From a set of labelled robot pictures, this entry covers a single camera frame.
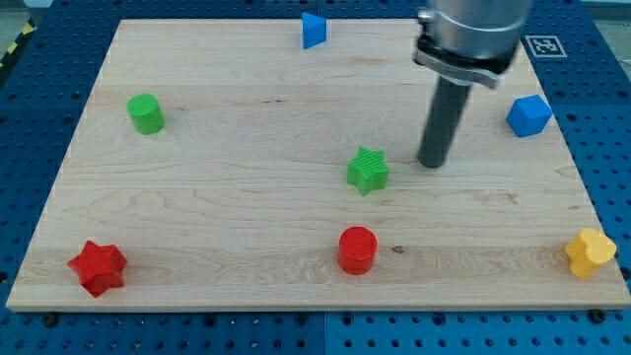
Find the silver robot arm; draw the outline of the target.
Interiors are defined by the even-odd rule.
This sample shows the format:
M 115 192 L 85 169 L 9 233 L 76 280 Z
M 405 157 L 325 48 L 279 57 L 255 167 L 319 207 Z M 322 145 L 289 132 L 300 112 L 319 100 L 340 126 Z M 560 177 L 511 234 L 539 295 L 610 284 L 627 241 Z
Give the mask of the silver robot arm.
M 513 61 L 531 0 L 433 0 L 417 10 L 413 60 L 461 86 L 498 86 Z

